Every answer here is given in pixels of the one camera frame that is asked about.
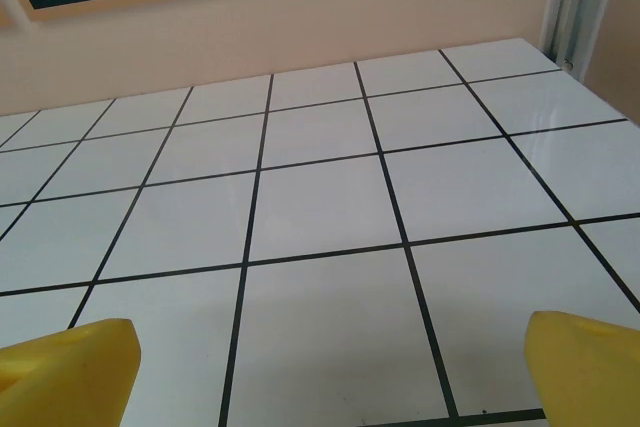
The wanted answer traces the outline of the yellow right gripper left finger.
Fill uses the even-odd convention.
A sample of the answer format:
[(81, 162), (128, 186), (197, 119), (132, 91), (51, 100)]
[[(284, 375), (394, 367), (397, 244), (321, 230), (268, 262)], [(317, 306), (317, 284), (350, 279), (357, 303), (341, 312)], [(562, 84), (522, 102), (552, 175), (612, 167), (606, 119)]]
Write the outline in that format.
[(129, 319), (0, 349), (0, 427), (119, 427), (141, 362)]

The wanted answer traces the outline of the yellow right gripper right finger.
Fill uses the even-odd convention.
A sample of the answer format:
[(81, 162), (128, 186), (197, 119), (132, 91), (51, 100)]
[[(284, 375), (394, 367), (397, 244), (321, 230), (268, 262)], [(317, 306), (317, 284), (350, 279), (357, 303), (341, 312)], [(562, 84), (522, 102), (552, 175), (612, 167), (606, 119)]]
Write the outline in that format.
[(640, 330), (538, 311), (524, 355), (550, 427), (640, 427)]

